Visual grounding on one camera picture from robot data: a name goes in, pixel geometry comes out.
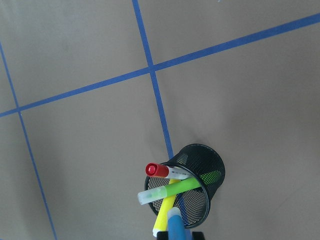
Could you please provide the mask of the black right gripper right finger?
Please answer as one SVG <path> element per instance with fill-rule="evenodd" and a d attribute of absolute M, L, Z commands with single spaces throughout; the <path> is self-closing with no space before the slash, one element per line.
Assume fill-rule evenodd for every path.
<path fill-rule="evenodd" d="M 192 240 L 205 240 L 205 235 L 201 231 L 193 231 L 191 233 L 191 239 Z"/>

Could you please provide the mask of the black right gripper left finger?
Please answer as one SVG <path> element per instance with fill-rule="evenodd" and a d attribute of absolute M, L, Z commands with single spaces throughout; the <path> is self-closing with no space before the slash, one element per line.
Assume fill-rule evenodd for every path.
<path fill-rule="evenodd" d="M 169 240 L 168 231 L 159 231 L 156 233 L 156 240 Z"/>

